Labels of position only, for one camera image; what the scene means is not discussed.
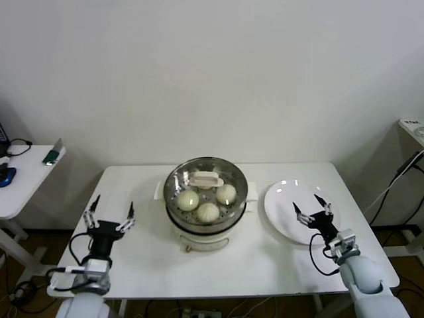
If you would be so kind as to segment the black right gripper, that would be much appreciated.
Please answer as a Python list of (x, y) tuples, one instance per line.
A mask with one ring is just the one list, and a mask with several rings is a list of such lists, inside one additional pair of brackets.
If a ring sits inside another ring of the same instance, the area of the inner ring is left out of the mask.
[(296, 219), (303, 225), (307, 225), (310, 229), (317, 229), (322, 235), (325, 244), (329, 244), (337, 237), (339, 230), (334, 226), (334, 215), (331, 211), (331, 203), (327, 203), (322, 197), (314, 195), (318, 203), (324, 211), (320, 211), (311, 216), (303, 214), (299, 207), (293, 202)]

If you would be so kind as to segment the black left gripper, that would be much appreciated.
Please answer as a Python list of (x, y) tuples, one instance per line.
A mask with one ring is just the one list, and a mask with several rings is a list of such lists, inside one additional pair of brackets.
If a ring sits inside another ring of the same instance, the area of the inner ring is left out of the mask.
[(134, 216), (133, 202), (130, 204), (129, 212), (125, 222), (118, 224), (109, 221), (98, 221), (95, 218), (95, 210), (99, 203), (100, 195), (92, 202), (89, 209), (83, 212), (83, 220), (88, 228), (87, 233), (92, 238), (90, 255), (110, 256), (113, 243), (123, 238), (122, 232), (127, 232), (136, 222)]

